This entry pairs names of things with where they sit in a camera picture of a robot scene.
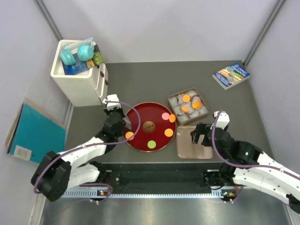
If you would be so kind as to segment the orange fish-shaped cookie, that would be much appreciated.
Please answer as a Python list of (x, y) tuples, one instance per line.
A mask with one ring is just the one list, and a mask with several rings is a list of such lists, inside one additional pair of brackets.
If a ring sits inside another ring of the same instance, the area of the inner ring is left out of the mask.
[(202, 103), (199, 102), (199, 101), (194, 102), (194, 103), (192, 104), (192, 107), (193, 107), (195, 110), (199, 109), (201, 106), (202, 106)]

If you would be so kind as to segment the gold tin lid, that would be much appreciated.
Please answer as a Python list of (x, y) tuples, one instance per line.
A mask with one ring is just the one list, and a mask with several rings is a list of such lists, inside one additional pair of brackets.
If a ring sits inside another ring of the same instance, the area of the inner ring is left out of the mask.
[(190, 133), (196, 126), (178, 126), (176, 130), (177, 155), (181, 159), (212, 159), (214, 156), (211, 147), (201, 145), (204, 135), (200, 135), (198, 144), (192, 143)]

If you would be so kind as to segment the square gold cookie tin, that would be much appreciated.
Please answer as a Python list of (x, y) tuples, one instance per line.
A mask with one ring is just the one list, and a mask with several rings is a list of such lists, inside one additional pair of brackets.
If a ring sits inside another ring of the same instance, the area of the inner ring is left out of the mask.
[[(182, 96), (185, 94), (188, 94), (191, 97), (190, 101), (187, 103), (182, 101)], [(195, 110), (192, 107), (192, 104), (197, 101), (201, 102), (202, 106), (199, 109)], [(196, 88), (190, 88), (188, 90), (170, 95), (168, 97), (168, 104), (173, 114), (176, 115), (176, 121), (180, 126), (197, 122), (205, 118), (210, 112), (206, 102)], [(187, 107), (189, 109), (189, 112), (184, 113), (181, 110), (182, 106)]]

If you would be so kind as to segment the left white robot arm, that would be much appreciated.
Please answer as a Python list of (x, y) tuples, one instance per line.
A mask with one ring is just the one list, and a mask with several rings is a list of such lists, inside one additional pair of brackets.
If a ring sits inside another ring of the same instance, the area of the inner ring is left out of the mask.
[(116, 94), (108, 95), (103, 101), (106, 118), (101, 130), (87, 142), (67, 151), (48, 152), (31, 178), (33, 191), (54, 202), (64, 193), (78, 186), (101, 186), (106, 174), (91, 160), (109, 153), (116, 145), (129, 141), (120, 140), (130, 131), (131, 122), (124, 113)]

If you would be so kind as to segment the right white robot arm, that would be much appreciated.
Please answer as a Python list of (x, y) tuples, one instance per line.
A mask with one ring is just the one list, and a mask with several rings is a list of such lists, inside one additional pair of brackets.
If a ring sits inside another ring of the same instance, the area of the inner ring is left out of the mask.
[(300, 176), (272, 159), (255, 145), (238, 141), (227, 131), (230, 117), (225, 111), (213, 113), (214, 122), (199, 122), (190, 133), (192, 144), (211, 147), (222, 161), (219, 181), (226, 186), (250, 187), (271, 195), (300, 212)]

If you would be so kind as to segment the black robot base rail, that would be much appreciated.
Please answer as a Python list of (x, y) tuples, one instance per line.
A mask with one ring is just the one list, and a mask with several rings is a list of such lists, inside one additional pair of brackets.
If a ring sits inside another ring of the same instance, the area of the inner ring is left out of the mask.
[(110, 184), (115, 194), (205, 193), (230, 185), (220, 178), (220, 163), (99, 163), (98, 182)]

